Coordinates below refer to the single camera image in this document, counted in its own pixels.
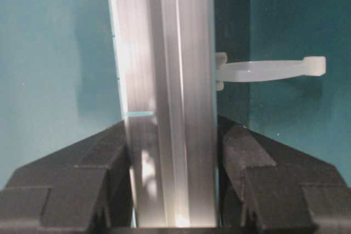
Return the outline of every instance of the white plastic clip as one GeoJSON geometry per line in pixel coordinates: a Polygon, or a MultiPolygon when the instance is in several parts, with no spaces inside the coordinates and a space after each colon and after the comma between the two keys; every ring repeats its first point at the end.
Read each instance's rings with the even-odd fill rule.
{"type": "Polygon", "coordinates": [[[248,61],[226,64],[227,60],[225,52],[216,53],[217,90],[223,90],[223,82],[262,82],[301,75],[321,76],[326,72],[324,56],[305,57],[303,60],[248,61]]]}

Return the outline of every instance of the teal background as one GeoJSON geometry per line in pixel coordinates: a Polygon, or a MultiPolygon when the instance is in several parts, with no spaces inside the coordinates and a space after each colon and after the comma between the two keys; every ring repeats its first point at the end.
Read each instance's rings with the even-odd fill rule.
{"type": "MultiPolygon", "coordinates": [[[[351,183],[350,0],[215,0],[229,61],[327,57],[323,77],[227,83],[218,112],[335,164],[351,183]]],[[[121,120],[107,0],[0,0],[0,187],[121,120]]]]}
{"type": "Polygon", "coordinates": [[[0,0],[0,188],[121,120],[107,0],[0,0]]]}
{"type": "Polygon", "coordinates": [[[226,84],[218,111],[333,163],[351,184],[351,0],[217,0],[230,61],[327,57],[327,74],[226,84]]]}

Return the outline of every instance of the metal bar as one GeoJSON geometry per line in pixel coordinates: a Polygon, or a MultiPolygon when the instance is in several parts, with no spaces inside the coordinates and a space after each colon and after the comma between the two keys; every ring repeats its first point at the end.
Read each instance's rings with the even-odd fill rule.
{"type": "Polygon", "coordinates": [[[212,0],[110,0],[139,227],[213,227],[212,0]]]}

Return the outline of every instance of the metal surface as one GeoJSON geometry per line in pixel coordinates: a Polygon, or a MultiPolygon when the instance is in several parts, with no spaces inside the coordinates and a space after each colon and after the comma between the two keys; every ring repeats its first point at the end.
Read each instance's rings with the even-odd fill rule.
{"type": "Polygon", "coordinates": [[[101,234],[242,234],[234,232],[233,228],[166,228],[166,229],[128,229],[116,228],[102,232],[101,234]]]}
{"type": "Polygon", "coordinates": [[[213,227],[212,0],[110,0],[140,227],[213,227]]]}

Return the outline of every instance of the teal wall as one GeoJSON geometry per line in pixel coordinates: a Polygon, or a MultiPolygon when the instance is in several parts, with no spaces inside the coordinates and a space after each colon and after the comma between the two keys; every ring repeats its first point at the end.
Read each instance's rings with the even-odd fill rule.
{"type": "Polygon", "coordinates": [[[351,184],[350,0],[247,0],[249,7],[240,0],[219,1],[216,19],[223,19],[226,26],[217,32],[217,47],[220,51],[228,48],[231,61],[243,50],[239,60],[325,55],[327,74],[229,84],[218,93],[218,105],[222,106],[218,111],[333,163],[351,184]],[[232,17],[224,19],[226,6],[232,17]],[[240,15],[243,12],[249,22],[240,15]],[[242,36],[246,41],[239,45],[242,36]],[[242,101],[248,101],[248,106],[241,106],[242,101]]]}
{"type": "Polygon", "coordinates": [[[0,0],[0,188],[121,120],[107,0],[0,0]]]}

